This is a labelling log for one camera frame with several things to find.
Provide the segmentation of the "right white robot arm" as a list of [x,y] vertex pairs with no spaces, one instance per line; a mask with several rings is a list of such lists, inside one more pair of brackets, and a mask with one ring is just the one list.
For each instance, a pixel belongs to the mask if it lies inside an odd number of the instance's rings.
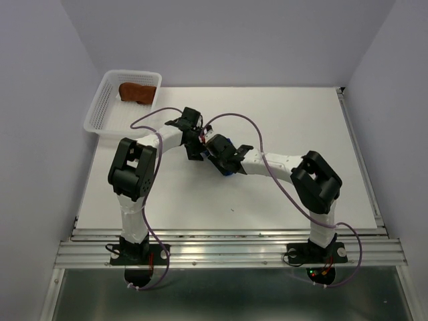
[[292,203],[310,220],[309,256],[322,261],[332,253],[336,200],[342,180],[319,153],[311,150],[304,156],[285,156],[244,144],[235,148],[228,138],[212,133],[207,133],[201,142],[209,160],[225,175],[261,175],[273,178],[277,186],[280,181],[293,185],[300,202]]

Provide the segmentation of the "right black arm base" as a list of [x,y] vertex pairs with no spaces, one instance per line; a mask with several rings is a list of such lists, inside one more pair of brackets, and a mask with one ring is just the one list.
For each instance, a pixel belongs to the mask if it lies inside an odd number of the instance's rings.
[[311,241],[306,243],[289,243],[282,261],[290,266],[314,265],[325,263],[347,263],[348,258],[342,242],[333,239],[323,248]]

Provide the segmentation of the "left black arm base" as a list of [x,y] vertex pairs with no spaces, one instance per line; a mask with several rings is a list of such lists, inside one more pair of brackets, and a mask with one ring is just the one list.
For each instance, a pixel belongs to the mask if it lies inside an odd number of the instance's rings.
[[169,244],[151,243],[148,235],[141,243],[131,243],[120,237],[119,243],[107,243],[105,249],[110,253],[110,265],[113,266],[166,266]]

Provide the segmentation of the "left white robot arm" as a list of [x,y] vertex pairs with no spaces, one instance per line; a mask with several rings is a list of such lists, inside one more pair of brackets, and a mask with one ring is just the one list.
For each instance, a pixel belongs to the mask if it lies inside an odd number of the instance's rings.
[[142,210],[162,155],[168,150],[184,146],[189,160],[203,160],[205,147],[199,140],[202,127],[201,113],[186,107],[180,117],[165,122],[158,130],[137,126],[133,122],[132,129],[148,130],[150,134],[136,140],[123,138],[118,143],[108,173],[108,183],[112,185],[120,203],[120,239],[128,243],[125,254],[133,263],[142,263],[148,258],[149,248],[143,243],[148,236],[148,227]]

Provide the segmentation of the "blue towel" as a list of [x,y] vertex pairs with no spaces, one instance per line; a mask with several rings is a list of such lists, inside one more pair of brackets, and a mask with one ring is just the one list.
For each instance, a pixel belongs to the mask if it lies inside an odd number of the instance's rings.
[[231,170],[230,160],[236,148],[230,139],[221,134],[216,134],[205,144],[205,147],[205,156],[211,161],[215,168],[223,176],[232,175],[233,171]]

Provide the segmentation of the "brown towel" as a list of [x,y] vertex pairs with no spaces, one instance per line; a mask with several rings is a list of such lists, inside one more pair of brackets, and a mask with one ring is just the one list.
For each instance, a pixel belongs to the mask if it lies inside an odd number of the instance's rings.
[[156,86],[143,86],[132,82],[119,85],[118,93],[124,102],[136,102],[140,105],[150,105],[154,101]]

